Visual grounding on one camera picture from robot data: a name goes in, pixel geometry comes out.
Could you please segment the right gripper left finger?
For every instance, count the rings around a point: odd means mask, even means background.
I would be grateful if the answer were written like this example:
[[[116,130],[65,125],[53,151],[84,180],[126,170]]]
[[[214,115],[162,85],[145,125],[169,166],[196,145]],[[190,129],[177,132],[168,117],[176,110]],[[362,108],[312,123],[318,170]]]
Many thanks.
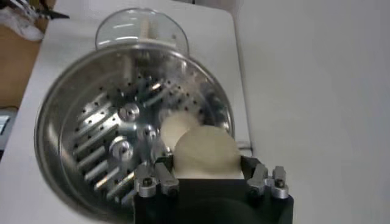
[[[135,170],[134,188],[141,198],[156,196],[157,188],[160,192],[171,198],[179,194],[179,180],[172,173],[173,156],[162,156],[152,162],[141,163]]]

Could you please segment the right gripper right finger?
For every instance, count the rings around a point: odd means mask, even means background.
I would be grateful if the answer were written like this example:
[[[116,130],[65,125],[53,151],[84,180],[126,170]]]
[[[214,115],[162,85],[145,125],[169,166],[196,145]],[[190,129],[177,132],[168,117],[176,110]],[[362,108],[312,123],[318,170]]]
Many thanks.
[[[286,183],[286,170],[283,166],[275,166],[272,175],[268,168],[257,158],[241,156],[241,170],[252,195],[261,197],[269,189],[276,199],[287,199],[289,187]]]

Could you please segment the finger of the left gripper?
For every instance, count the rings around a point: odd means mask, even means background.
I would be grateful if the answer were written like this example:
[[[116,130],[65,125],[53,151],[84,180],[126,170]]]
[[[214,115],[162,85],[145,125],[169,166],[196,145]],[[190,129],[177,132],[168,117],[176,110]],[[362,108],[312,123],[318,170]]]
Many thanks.
[[[51,9],[46,0],[38,0],[37,6],[34,6],[28,0],[9,0],[11,5],[19,8],[29,19],[69,19],[68,15],[56,12]]]

